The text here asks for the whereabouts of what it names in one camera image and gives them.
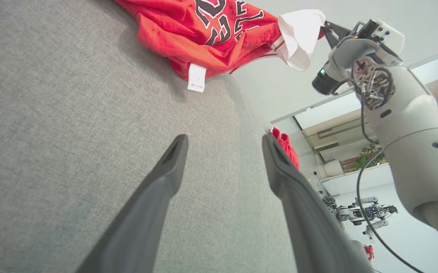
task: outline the black cable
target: black cable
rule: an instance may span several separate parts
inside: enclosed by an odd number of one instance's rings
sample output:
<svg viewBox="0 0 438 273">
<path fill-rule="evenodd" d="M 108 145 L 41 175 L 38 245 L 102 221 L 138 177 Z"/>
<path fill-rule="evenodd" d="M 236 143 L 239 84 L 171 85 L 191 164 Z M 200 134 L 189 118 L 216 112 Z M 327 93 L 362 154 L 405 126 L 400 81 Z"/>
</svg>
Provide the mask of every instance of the black cable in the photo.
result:
<svg viewBox="0 0 438 273">
<path fill-rule="evenodd" d="M 367 168 L 367 166 L 369 166 L 369 164 L 371 164 L 372 161 L 374 161 L 374 159 L 376 159 L 381 153 L 383 152 L 383 149 L 379 150 L 373 157 L 371 157 L 371 159 L 369 159 L 369 161 L 363 166 L 363 168 L 361 169 L 361 171 L 359 172 L 359 176 L 358 176 L 358 183 L 356 185 L 356 193 L 357 193 L 357 197 L 358 200 L 361 200 L 361 194 L 360 194 L 360 184 L 361 184 L 361 175 L 364 172 L 364 170 Z M 409 268 L 411 268 L 412 270 L 415 270 L 418 273 L 424 273 L 423 271 L 419 270 L 418 268 L 416 268 L 415 266 L 413 266 L 412 264 L 408 263 L 407 261 L 405 261 L 403 258 L 401 258 L 401 256 L 399 256 L 396 252 L 394 252 L 394 250 L 391 249 L 391 247 L 388 246 L 388 244 L 386 244 L 386 242 L 384 242 L 384 240 L 381 238 L 381 236 L 377 233 L 377 231 L 373 228 L 371 222 L 369 221 L 369 219 L 366 216 L 366 212 L 364 211 L 364 208 L 362 206 L 362 203 L 359 202 L 359 207 L 362 213 L 362 216 L 364 217 L 364 219 L 366 220 L 366 223 L 368 224 L 369 228 L 371 229 L 372 233 L 374 233 L 374 235 L 376 235 L 377 239 L 384 245 L 384 247 L 386 247 L 386 249 L 391 252 L 391 254 L 393 254 L 396 258 L 398 258 L 398 260 L 400 260 L 403 264 L 405 264 L 406 266 L 408 266 Z"/>
<path fill-rule="evenodd" d="M 364 128 L 364 98 L 366 96 L 366 92 L 364 92 L 361 95 L 361 130 L 364 137 L 372 144 L 378 145 L 379 142 L 376 140 L 372 140 L 368 137 L 368 134 L 366 133 L 366 129 Z"/>
<path fill-rule="evenodd" d="M 359 95 L 362 95 L 362 92 L 359 89 L 359 85 L 356 83 L 356 81 L 354 81 L 354 64 L 352 64 L 352 66 L 351 66 L 351 79 L 349 79 L 349 80 L 354 85 L 354 91 L 356 91 L 356 93 L 358 93 Z"/>
<path fill-rule="evenodd" d="M 391 214 L 389 214 L 388 216 L 384 217 L 384 219 L 387 219 L 387 218 L 389 218 L 389 216 L 391 216 L 391 215 L 393 215 L 393 214 L 392 214 L 392 213 L 391 213 Z"/>
</svg>

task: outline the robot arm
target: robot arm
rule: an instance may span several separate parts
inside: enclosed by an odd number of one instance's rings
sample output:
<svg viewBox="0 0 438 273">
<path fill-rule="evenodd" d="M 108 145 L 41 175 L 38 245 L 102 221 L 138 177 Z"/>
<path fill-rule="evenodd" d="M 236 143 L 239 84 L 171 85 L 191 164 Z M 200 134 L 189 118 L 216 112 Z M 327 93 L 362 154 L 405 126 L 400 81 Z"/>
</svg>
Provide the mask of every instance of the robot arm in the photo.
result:
<svg viewBox="0 0 438 273">
<path fill-rule="evenodd" d="M 388 225 L 388 220 L 386 220 L 386 219 L 383 219 L 383 220 L 381 220 L 381 221 L 379 221 L 379 222 L 375 222 L 375 223 L 372 223 L 372 224 L 371 224 L 371 226 L 372 226 L 374 229 L 380 229 L 380 228 L 382 228 L 383 226 L 387 226 L 387 225 Z M 369 236 L 369 238 L 372 239 L 372 229 L 370 228 L 370 226 L 366 226 L 366 231 L 363 231 L 362 233 L 363 233 L 364 235 Z"/>
<path fill-rule="evenodd" d="M 438 231 L 438 106 L 416 76 L 399 66 L 401 59 L 391 49 L 402 46 L 386 46 L 403 41 L 390 40 L 393 34 L 401 35 L 370 20 L 361 30 L 339 37 L 312 84 L 325 95 L 347 81 L 354 85 L 389 159 L 403 206 Z"/>
<path fill-rule="evenodd" d="M 361 198 L 361 203 L 362 204 L 366 204 L 366 203 L 377 204 L 377 197 L 372 196 L 372 197 Z M 359 200 L 357 197 L 356 197 L 356 201 L 354 202 L 354 204 L 359 205 Z"/>
</svg>

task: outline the red object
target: red object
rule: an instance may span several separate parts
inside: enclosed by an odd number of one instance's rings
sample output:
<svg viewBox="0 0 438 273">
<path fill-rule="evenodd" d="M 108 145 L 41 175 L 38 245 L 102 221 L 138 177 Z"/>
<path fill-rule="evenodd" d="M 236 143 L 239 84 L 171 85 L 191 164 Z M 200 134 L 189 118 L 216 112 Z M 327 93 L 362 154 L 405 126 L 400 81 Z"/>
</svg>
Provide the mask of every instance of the red object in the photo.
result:
<svg viewBox="0 0 438 273">
<path fill-rule="evenodd" d="M 372 259 L 374 259 L 374 249 L 372 248 L 372 245 L 364 245 L 364 250 L 366 250 L 368 260 L 372 261 Z"/>
<path fill-rule="evenodd" d="M 139 41 L 168 57 L 184 80 L 190 63 L 208 78 L 262 57 L 281 36 L 275 16 L 241 0 L 116 2 L 138 21 Z"/>
<path fill-rule="evenodd" d="M 276 138 L 280 146 L 290 158 L 291 162 L 295 165 L 297 170 L 300 170 L 300 162 L 298 160 L 297 153 L 295 152 L 293 147 L 290 146 L 290 137 L 286 133 L 281 133 L 280 130 L 276 127 L 273 127 L 270 135 Z"/>
</svg>

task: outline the gray fabric surface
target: gray fabric surface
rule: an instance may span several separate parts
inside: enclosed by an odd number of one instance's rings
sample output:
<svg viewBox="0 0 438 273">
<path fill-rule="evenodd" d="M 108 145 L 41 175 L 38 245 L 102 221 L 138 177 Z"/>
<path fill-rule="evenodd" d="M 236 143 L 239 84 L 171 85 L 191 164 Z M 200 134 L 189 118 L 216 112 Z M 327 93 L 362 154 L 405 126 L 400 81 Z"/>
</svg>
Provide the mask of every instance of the gray fabric surface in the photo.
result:
<svg viewBox="0 0 438 273">
<path fill-rule="evenodd" d="M 74 271 L 180 133 L 155 272 L 294 272 L 236 80 L 187 91 L 136 34 L 109 1 L 0 1 L 0 273 Z"/>
</svg>

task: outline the potted plant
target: potted plant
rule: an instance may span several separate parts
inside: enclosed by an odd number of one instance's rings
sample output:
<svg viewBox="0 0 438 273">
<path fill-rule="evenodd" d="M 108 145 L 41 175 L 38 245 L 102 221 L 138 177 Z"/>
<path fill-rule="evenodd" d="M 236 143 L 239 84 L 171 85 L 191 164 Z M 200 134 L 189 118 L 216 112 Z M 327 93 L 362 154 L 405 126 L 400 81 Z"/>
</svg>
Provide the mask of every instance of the potted plant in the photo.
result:
<svg viewBox="0 0 438 273">
<path fill-rule="evenodd" d="M 372 158 L 374 157 L 374 155 L 379 152 L 381 150 L 381 147 L 376 147 L 375 145 L 371 144 L 367 147 L 364 147 L 361 150 L 361 153 L 359 154 L 359 157 L 357 157 L 354 160 L 354 169 L 360 170 L 363 168 L 363 166 Z M 369 166 L 367 166 L 367 168 L 369 168 L 370 166 L 376 166 L 382 163 L 386 163 L 388 161 L 388 159 L 386 158 L 386 156 L 384 155 L 384 153 L 382 152 L 381 154 L 379 154 L 379 156 L 374 159 Z"/>
</svg>

